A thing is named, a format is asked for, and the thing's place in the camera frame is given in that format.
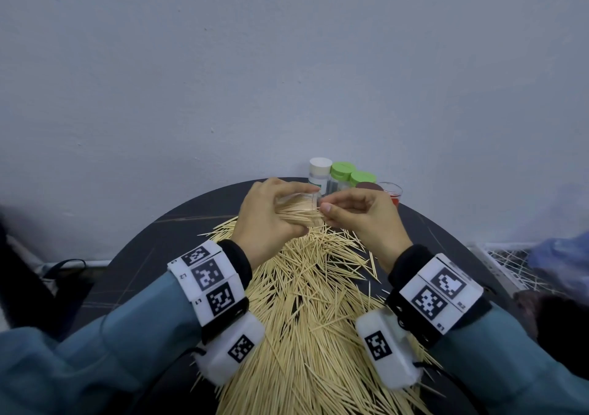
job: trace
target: green lid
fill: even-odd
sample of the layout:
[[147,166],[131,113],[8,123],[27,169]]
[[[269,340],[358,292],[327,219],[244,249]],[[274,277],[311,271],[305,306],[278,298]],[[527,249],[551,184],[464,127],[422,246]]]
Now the green lid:
[[338,181],[349,181],[350,173],[356,171],[356,166],[351,162],[334,162],[331,175]]
[[350,175],[350,185],[356,187],[359,182],[376,182],[376,176],[368,172],[354,172]]

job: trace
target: person's right hand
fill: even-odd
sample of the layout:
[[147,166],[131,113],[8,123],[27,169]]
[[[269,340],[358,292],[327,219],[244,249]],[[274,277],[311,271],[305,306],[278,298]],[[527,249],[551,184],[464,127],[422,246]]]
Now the person's right hand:
[[399,212],[386,192],[351,188],[321,200],[321,212],[332,227],[354,231],[378,257],[380,266],[391,272],[395,261],[413,243]]

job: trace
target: wrist strap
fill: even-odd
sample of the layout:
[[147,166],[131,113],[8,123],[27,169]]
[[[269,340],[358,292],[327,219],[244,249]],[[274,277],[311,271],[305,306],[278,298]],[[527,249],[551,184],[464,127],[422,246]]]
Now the wrist strap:
[[475,306],[482,292],[481,285],[447,256],[438,254],[399,292],[391,292],[387,305],[403,328],[430,347]]
[[192,304],[207,344],[249,306],[241,278],[217,243],[207,240],[168,263]]

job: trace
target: person's left hand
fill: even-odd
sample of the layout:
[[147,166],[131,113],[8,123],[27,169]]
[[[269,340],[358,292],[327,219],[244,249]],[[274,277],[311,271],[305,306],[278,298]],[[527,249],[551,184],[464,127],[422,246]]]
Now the person's left hand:
[[286,182],[278,178],[254,183],[241,204],[231,237],[246,254],[252,270],[278,254],[287,241],[309,232],[304,226],[281,220],[274,211],[276,199],[318,191],[319,187],[308,183]]

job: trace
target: bundle of toothpicks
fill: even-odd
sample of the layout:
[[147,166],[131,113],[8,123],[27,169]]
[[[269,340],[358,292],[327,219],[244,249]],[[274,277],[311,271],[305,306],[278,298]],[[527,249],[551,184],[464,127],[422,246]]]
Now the bundle of toothpicks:
[[[266,337],[216,389],[217,413],[409,415],[417,408],[429,414],[420,386],[381,385],[354,327],[357,317],[383,306],[370,287],[365,295],[354,283],[366,279],[361,271],[378,280],[374,262],[361,255],[366,251],[353,233],[318,224],[320,212],[308,199],[276,206],[281,218],[308,226],[309,234],[254,271],[246,294]],[[211,240],[230,238],[236,220],[215,227]],[[412,344],[420,361],[433,361],[415,338]]]

